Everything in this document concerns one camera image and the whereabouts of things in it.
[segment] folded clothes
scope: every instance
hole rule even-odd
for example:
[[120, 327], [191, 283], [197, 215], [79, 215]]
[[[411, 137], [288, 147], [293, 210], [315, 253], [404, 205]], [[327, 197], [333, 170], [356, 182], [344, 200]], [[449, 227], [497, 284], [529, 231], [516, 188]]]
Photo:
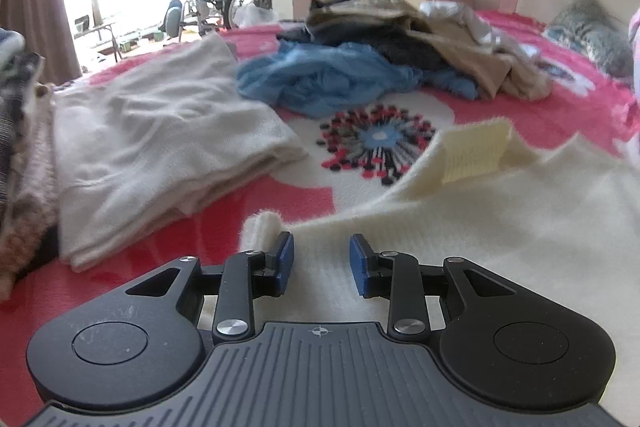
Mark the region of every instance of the folded clothes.
[[395, 66], [371, 46], [346, 42], [338, 47], [280, 41], [276, 54], [244, 62], [238, 91], [270, 105], [311, 118], [367, 105], [387, 92], [416, 89], [424, 73]]
[[55, 92], [60, 257], [92, 266], [284, 162], [293, 131], [236, 89], [215, 32], [108, 84]]

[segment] black gripper base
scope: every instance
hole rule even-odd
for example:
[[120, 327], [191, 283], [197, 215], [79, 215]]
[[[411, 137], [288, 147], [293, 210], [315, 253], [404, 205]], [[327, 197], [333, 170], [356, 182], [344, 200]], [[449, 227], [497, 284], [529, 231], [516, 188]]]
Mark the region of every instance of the black gripper base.
[[145, 409], [82, 414], [50, 404], [30, 427], [620, 427], [596, 404], [523, 414], [476, 401], [431, 353], [378, 325], [267, 323], [215, 347], [197, 376]]

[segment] crosshair marking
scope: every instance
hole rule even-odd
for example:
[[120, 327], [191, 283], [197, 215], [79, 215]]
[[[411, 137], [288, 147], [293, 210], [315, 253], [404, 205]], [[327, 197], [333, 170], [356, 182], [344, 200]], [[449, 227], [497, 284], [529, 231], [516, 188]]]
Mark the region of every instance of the crosshair marking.
[[315, 328], [313, 328], [312, 330], [309, 330], [309, 331], [311, 333], [313, 333], [316, 337], [322, 337], [323, 335], [326, 335], [327, 333], [331, 333], [331, 330], [328, 330], [324, 326], [316, 326]]

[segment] pillow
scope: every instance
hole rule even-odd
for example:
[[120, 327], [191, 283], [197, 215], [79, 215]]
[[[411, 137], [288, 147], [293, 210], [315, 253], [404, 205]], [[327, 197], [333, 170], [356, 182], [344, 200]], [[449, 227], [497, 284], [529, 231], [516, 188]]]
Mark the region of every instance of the pillow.
[[631, 44], [613, 27], [598, 0], [573, 0], [550, 22], [544, 35], [584, 55], [609, 76], [633, 75]]

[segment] blue cloth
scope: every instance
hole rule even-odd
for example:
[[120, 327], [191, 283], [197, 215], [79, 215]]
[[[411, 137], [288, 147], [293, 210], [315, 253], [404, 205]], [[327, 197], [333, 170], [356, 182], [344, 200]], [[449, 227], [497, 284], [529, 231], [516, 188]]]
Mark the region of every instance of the blue cloth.
[[475, 81], [468, 74], [461, 73], [452, 67], [438, 71], [425, 71], [424, 85], [452, 92], [467, 100], [479, 98], [478, 86]]
[[311, 118], [367, 105], [381, 95], [417, 89], [424, 73], [394, 66], [371, 46], [345, 42], [337, 48], [280, 41], [276, 54], [240, 64], [238, 91]]

